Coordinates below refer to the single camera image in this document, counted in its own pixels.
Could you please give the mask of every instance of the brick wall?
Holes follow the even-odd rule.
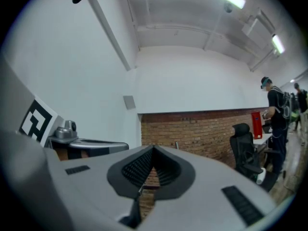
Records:
[[[232,125],[247,123],[252,128],[252,112],[264,108],[188,113],[145,114],[141,120],[142,145],[156,144],[219,160],[235,167],[229,143]]]

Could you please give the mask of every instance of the desk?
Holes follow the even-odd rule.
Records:
[[[254,147],[256,148],[258,153],[260,153],[267,147],[267,142],[271,136],[271,133],[263,133],[261,139],[253,140]]]

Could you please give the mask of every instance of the floor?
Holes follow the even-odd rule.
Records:
[[[287,156],[283,164],[285,179],[281,174],[269,192],[277,204],[296,193],[307,168],[308,148],[300,144],[300,125],[297,131],[293,131],[293,124],[290,126],[288,140]]]

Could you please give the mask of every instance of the office chair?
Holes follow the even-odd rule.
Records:
[[[257,175],[262,173],[260,167],[259,154],[255,151],[253,145],[253,135],[250,127],[246,123],[233,126],[235,134],[230,137],[230,145],[235,157],[235,170],[256,182]],[[265,150],[264,153],[275,155],[278,152]],[[272,172],[266,172],[265,179],[260,185],[264,190],[270,191],[275,184],[278,175]]]

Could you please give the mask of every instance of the black t-shirt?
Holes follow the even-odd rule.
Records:
[[[299,109],[300,112],[304,113],[308,107],[307,107],[307,92],[305,90],[301,90],[301,92],[297,93],[298,103],[299,103]]]
[[[273,129],[277,128],[286,128],[286,120],[282,116],[282,108],[280,108],[283,105],[283,93],[279,92],[277,90],[271,89],[268,92],[268,99],[269,99],[269,107],[276,107],[280,113],[275,109],[275,114],[271,118],[271,125]]]

